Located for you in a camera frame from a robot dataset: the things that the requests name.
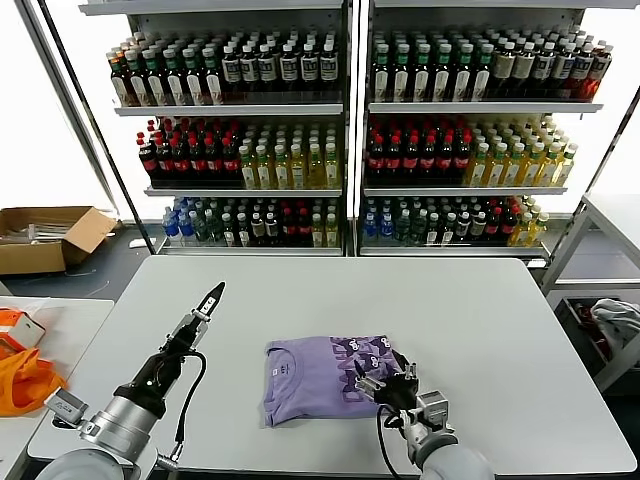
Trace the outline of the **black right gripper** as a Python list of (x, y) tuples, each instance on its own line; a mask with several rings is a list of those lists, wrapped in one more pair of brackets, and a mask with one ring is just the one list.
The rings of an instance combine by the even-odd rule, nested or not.
[(394, 411), (415, 409), (419, 389), (417, 364), (396, 350), (391, 353), (397, 368), (392, 376), (381, 381), (368, 376), (355, 360), (355, 387), (376, 404), (387, 405)]

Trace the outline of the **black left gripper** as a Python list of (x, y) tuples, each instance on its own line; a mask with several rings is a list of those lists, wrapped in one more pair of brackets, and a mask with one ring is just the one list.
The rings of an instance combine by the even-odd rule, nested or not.
[(182, 373), (185, 352), (195, 351), (205, 335), (213, 312), (220, 303), (226, 283), (209, 291), (168, 335), (166, 351), (150, 356), (136, 376), (116, 388), (113, 395), (131, 401), (156, 418), (166, 413), (166, 396)]

